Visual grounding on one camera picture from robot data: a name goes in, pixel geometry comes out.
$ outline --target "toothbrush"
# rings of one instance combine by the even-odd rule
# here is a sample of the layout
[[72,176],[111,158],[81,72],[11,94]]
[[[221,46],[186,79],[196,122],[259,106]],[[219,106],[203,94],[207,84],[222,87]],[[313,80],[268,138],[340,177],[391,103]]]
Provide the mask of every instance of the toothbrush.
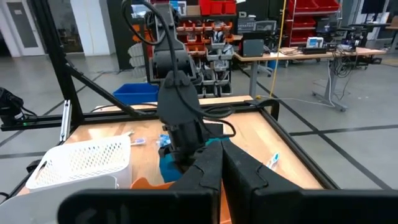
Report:
[[275,165],[277,164],[278,160],[279,160],[279,152],[275,153],[275,154],[272,156],[272,158],[268,161],[268,163],[267,163],[266,166],[267,166],[270,170],[274,171],[274,167],[275,167]]

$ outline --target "metal desk leg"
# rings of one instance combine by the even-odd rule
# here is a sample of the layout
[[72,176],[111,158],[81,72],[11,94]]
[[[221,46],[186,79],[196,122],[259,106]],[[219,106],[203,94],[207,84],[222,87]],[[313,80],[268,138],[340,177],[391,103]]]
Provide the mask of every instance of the metal desk leg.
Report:
[[251,74],[250,74],[250,89],[249,95],[255,99],[256,97],[256,86],[257,86],[257,71],[259,69],[259,64],[257,61],[251,64]]
[[397,31],[395,30],[389,53],[396,53],[398,51],[397,47],[398,47],[398,38],[397,38]]
[[319,100],[322,100],[323,103],[328,104],[330,106],[334,106],[334,108],[340,110],[341,112],[345,112],[348,109],[348,107],[346,105],[343,105],[340,102],[332,100],[333,94],[335,93],[337,79],[338,79],[338,77],[335,75],[333,69],[330,69],[330,78],[328,77],[328,84],[326,85],[325,94],[322,95],[315,91],[312,91],[312,95],[317,97]]

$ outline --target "white plastic basket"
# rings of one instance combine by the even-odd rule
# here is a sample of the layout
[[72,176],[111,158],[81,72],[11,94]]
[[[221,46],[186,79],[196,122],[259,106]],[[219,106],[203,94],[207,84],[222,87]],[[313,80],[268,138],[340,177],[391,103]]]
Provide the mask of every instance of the white plastic basket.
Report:
[[130,137],[124,134],[54,147],[44,155],[26,187],[37,191],[111,175],[116,178],[119,188],[129,188],[132,181],[130,143]]

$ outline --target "black metal frame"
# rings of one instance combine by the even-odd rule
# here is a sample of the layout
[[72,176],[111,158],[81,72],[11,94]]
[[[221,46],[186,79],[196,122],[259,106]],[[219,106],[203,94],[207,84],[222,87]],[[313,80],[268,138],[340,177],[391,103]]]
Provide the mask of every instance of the black metal frame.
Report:
[[[62,51],[61,43],[58,39],[57,30],[53,23],[52,15],[50,13],[48,0],[32,0],[32,7],[37,15],[37,22],[43,34],[44,44],[47,46],[49,57],[53,64],[55,74],[66,100],[70,100],[72,104],[72,123],[71,132],[76,130],[79,125],[85,124],[101,124],[101,123],[115,123],[127,121],[142,121],[150,119],[158,119],[155,113],[139,114],[131,113],[131,108],[124,105],[106,90],[102,89],[96,83],[86,78],[82,73],[76,71],[70,66],[70,62],[65,58]],[[80,102],[76,93],[75,86],[72,82],[72,76],[84,83],[99,95],[107,99],[112,104],[116,105],[122,111],[100,112],[100,113],[83,113]],[[332,181],[332,179],[312,160],[308,154],[292,139],[286,130],[284,130],[277,122],[279,115],[279,102],[276,100],[267,100],[262,103],[255,103],[255,101],[242,101],[234,103],[219,103],[211,105],[201,105],[203,110],[210,107],[232,107],[235,113],[249,113],[257,112],[272,126],[275,132],[288,145],[288,147],[295,153],[295,155],[306,165],[313,176],[325,189],[338,189],[339,187]],[[265,107],[271,107],[269,113]],[[143,112],[156,112],[156,109],[141,110]],[[225,112],[223,109],[213,110],[214,113]],[[26,120],[23,124],[15,126],[1,126],[3,131],[23,130],[23,129],[37,129],[37,128],[51,128],[61,126],[62,116],[39,116],[32,120]],[[10,197],[18,194],[30,174],[21,181],[20,184],[10,193]]]

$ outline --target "electronic equipment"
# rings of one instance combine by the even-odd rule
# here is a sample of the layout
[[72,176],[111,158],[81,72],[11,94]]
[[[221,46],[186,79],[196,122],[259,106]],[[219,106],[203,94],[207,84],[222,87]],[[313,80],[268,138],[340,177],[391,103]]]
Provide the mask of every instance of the electronic equipment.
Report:
[[13,125],[26,119],[23,107],[23,99],[0,87],[0,118],[4,125]]
[[307,48],[323,47],[323,37],[309,37],[307,39]]
[[337,45],[336,43],[327,43],[326,44],[326,51],[327,52],[335,52],[337,50]]
[[244,33],[239,45],[239,54],[242,57],[262,57],[265,51],[264,44],[269,41],[270,36],[269,30]]
[[332,34],[337,30],[337,20],[333,17],[323,17],[317,20],[318,34]]
[[254,17],[238,18],[238,34],[242,35],[247,32],[252,32],[254,30],[255,23],[256,18]]
[[357,47],[364,46],[364,43],[366,43],[365,35],[367,35],[367,32],[362,27],[352,27],[341,41],[341,44],[349,45],[350,50],[355,50]]
[[299,50],[301,50],[305,55],[325,54],[327,52],[326,47],[303,47]]
[[257,21],[254,23],[254,31],[269,31],[271,34],[275,34],[276,21]]
[[351,45],[348,44],[339,44],[337,45],[336,49],[345,51],[345,52],[355,52],[355,47],[352,47]]

